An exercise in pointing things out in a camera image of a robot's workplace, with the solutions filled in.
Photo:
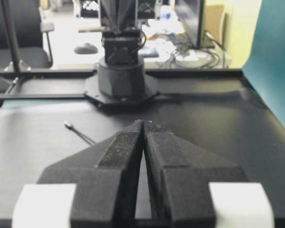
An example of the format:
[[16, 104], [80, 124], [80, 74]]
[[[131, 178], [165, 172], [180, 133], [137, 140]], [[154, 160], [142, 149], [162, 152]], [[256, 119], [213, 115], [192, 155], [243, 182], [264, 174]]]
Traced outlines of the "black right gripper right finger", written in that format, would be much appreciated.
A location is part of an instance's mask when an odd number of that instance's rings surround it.
[[175, 228], [273, 228], [274, 213], [242, 167], [151, 121], [145, 151], [160, 215]]

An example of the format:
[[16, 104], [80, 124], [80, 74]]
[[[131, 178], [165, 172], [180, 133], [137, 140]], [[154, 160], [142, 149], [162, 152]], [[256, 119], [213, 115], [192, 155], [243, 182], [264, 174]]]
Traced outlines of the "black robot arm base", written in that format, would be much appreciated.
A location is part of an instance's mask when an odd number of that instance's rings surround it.
[[104, 56], [86, 79], [84, 95], [98, 107], [139, 105], [159, 94], [138, 52], [145, 45], [136, 0], [99, 1]]

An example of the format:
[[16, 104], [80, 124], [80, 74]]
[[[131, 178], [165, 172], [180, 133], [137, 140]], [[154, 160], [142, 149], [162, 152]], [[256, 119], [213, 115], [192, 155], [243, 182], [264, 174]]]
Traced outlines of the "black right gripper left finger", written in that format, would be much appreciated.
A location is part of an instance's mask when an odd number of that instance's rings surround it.
[[142, 121], [47, 166], [26, 184], [12, 214], [14, 228], [111, 228], [135, 215], [143, 150]]

